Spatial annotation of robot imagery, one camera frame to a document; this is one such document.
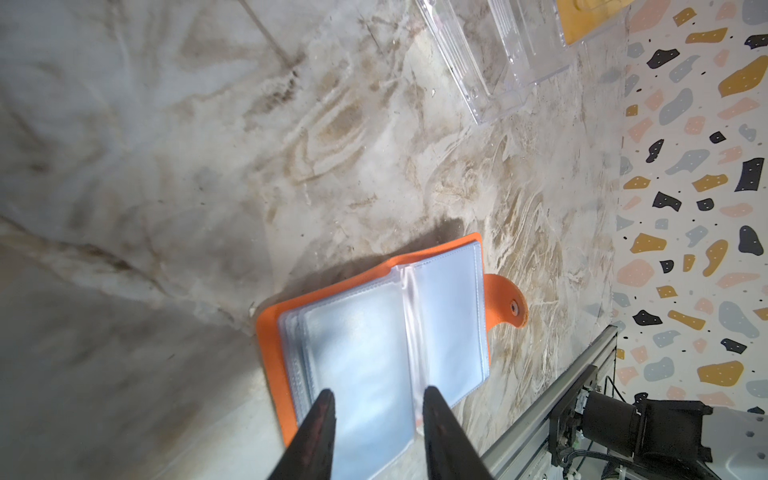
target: terrazzo wallpaper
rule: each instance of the terrazzo wallpaper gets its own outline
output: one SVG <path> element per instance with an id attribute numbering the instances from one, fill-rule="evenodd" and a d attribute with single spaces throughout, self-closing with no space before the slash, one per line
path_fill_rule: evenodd
<path id="1" fill-rule="evenodd" d="M 616 219 L 627 401 L 768 410 L 767 0 L 637 0 Z"/>

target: terrazzo pattern wall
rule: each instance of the terrazzo pattern wall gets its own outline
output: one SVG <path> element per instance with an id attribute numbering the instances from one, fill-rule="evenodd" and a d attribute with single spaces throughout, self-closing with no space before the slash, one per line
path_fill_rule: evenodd
<path id="1" fill-rule="evenodd" d="M 768 1 L 638 0 L 628 28 L 617 385 L 768 410 Z"/>

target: yellow object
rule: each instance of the yellow object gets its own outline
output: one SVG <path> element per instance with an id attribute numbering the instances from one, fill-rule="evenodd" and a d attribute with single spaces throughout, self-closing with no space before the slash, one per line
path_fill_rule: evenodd
<path id="1" fill-rule="evenodd" d="M 688 325 L 690 328 L 694 330 L 703 329 L 704 324 L 707 323 L 700 318 L 696 318 L 695 316 L 685 315 L 684 313 L 676 312 L 675 310 L 670 310 L 667 316 L 670 317 L 672 320 L 677 320 L 680 323 L 684 323 L 685 325 Z"/>
<path id="2" fill-rule="evenodd" d="M 694 186 L 697 192 L 703 192 L 705 190 L 709 190 L 710 188 L 718 187 L 726 183 L 727 181 L 728 181 L 728 176 L 726 174 L 704 175 L 699 180 L 692 182 L 692 185 Z"/>
<path id="3" fill-rule="evenodd" d="M 766 69 L 768 69 L 768 56 L 761 55 L 755 58 L 752 63 L 740 70 L 736 70 L 728 78 L 720 82 L 717 86 L 720 96 L 727 97 L 728 95 L 752 90 L 763 80 Z"/>
<path id="4" fill-rule="evenodd" d="M 645 177 L 634 177 L 624 184 L 625 190 L 631 190 L 633 188 L 645 188 L 650 185 L 650 179 Z"/>
<path id="5" fill-rule="evenodd" d="M 717 267 L 720 266 L 720 262 L 725 258 L 725 253 L 727 251 L 728 242 L 725 240 L 718 240 L 707 249 L 707 258 L 710 259 L 710 265 L 704 269 L 704 276 L 710 276 L 715 273 Z"/>
<path id="6" fill-rule="evenodd" d="M 692 253 L 686 253 L 683 255 L 683 271 L 690 272 L 690 269 L 694 268 L 694 262 L 696 261 L 696 255 Z"/>
<path id="7" fill-rule="evenodd" d="M 699 381 L 719 386 L 734 386 L 744 372 L 744 364 L 738 360 L 700 366 L 697 370 Z"/>
<path id="8" fill-rule="evenodd" d="M 692 33 L 685 39 L 686 43 L 720 43 L 728 33 L 728 27 L 718 28 L 711 31 L 699 31 Z"/>
<path id="9" fill-rule="evenodd" d="M 669 298 L 671 296 L 677 296 L 677 292 L 674 291 L 674 287 L 671 285 L 657 286 L 656 291 L 659 293 L 660 298 Z"/>
<path id="10" fill-rule="evenodd" d="M 572 45 L 633 0 L 558 0 L 565 43 Z"/>
<path id="11" fill-rule="evenodd" d="M 681 26 L 683 23 L 691 20 L 693 17 L 696 16 L 696 11 L 693 10 L 691 7 L 683 8 L 680 10 L 680 13 L 672 17 L 672 19 L 675 22 L 675 25 L 678 27 Z"/>
<path id="12" fill-rule="evenodd" d="M 634 239 L 632 248 L 629 251 L 632 253 L 642 253 L 652 250 L 664 250 L 665 248 L 667 248 L 667 241 L 665 239 L 641 233 Z"/>

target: orange leather strap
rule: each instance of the orange leather strap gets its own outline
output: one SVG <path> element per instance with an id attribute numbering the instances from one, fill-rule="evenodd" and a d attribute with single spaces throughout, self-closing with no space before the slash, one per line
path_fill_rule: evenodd
<path id="1" fill-rule="evenodd" d="M 522 328 L 528 323 L 528 302 L 518 288 L 506 277 L 486 273 L 485 331 L 490 332 L 499 323 L 510 323 Z"/>

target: white marble surface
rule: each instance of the white marble surface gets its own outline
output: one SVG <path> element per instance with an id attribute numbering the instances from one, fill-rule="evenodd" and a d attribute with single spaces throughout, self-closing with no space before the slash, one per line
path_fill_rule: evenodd
<path id="1" fill-rule="evenodd" d="M 486 271 L 531 305 L 528 327 L 493 332 L 492 376 L 455 409 L 488 448 L 608 323 L 623 18 L 478 126 L 412 2 L 247 5 L 261 26 L 237 0 L 0 7 L 0 242 L 250 333 L 271 303 L 478 231 Z M 195 423 L 151 471 L 215 476 L 204 453 L 259 428 L 265 475 L 279 436 L 257 361 L 251 376 L 228 435 Z M 423 462 L 417 441 L 383 476 Z"/>

